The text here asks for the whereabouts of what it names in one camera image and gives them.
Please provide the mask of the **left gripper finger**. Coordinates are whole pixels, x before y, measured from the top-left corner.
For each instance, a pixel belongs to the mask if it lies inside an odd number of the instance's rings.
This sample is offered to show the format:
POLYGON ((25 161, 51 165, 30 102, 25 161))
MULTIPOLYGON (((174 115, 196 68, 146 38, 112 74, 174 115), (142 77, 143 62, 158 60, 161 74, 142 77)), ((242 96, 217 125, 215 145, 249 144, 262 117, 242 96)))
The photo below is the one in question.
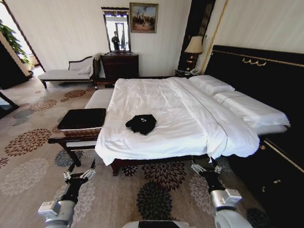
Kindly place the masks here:
POLYGON ((93 160, 90 169, 87 170, 85 173, 83 173, 80 176, 80 178, 81 179, 88 179, 88 180, 91 179, 95 175, 95 167, 96 167, 95 160, 93 160))
POLYGON ((71 174, 72 174, 74 168, 75 168, 75 163, 72 163, 72 164, 69 166, 69 168, 67 169, 67 171, 65 171, 65 172, 63 173, 64 181, 65 181, 65 182, 68 182, 68 181, 72 178, 71 174))

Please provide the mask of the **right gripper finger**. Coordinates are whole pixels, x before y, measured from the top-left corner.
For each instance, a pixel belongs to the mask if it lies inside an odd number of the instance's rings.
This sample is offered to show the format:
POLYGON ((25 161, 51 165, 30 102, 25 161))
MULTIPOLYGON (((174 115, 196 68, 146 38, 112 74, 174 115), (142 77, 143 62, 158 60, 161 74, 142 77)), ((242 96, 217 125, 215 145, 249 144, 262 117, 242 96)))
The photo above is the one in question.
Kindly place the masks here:
POLYGON ((192 160, 191 168, 200 176, 204 177, 205 169, 192 160))
POLYGON ((222 170, 222 166, 220 166, 219 164, 218 164, 218 162, 215 160, 215 159, 211 159, 211 161, 212 161, 212 164, 213 164, 213 167, 214 167, 214 172, 216 173, 216 174, 220 174, 221 173, 221 170, 222 170))

